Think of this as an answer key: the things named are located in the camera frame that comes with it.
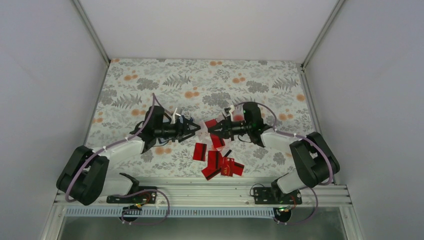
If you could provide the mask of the white floral card front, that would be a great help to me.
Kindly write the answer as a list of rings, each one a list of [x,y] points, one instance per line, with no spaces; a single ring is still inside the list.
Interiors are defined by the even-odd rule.
[[[208,132],[208,128],[203,125],[200,127],[200,130],[196,131],[195,136],[198,138],[200,142],[210,138],[210,133]]]

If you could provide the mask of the blue card holder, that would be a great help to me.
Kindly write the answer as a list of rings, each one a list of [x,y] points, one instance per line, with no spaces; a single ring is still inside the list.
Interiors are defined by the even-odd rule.
[[[186,117],[186,116],[184,116],[184,115],[181,115],[181,116],[179,117],[179,121],[180,121],[182,124],[190,125],[190,124],[192,124],[192,123],[194,122],[194,119],[193,119],[192,117]]]

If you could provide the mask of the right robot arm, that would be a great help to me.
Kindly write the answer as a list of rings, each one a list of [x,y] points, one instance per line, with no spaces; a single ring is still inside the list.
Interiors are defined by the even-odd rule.
[[[241,103],[243,120],[233,116],[235,106],[224,110],[224,119],[208,127],[210,134],[222,139],[233,140],[235,136],[248,135],[250,141],[262,148],[271,148],[282,153],[290,153],[295,171],[289,172],[271,183],[271,198],[278,204],[289,199],[290,194],[302,188],[328,185],[340,171],[340,164],[324,140],[314,131],[307,136],[277,130],[266,124],[259,103]]]

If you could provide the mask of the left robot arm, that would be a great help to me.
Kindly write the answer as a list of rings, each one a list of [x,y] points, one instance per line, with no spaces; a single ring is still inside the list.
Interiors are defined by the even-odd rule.
[[[127,173],[109,172],[109,164],[144,154],[157,142],[183,142],[199,130],[200,125],[177,110],[168,115],[163,107],[152,106],[128,137],[98,148],[78,146],[59,175],[56,188],[65,193],[68,202],[85,206],[108,196],[134,202],[141,191],[140,182]]]

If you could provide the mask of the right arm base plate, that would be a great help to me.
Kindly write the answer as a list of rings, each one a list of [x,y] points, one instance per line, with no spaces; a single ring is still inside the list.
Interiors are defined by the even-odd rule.
[[[299,190],[290,193],[281,193],[272,187],[256,186],[252,189],[256,205],[300,205],[303,203]]]

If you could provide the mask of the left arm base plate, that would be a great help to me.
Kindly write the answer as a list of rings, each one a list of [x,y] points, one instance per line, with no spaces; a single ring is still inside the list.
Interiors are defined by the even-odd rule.
[[[141,186],[137,195],[131,197],[118,197],[118,196],[108,196],[106,202],[108,204],[155,204],[157,197],[157,187],[156,186]]]

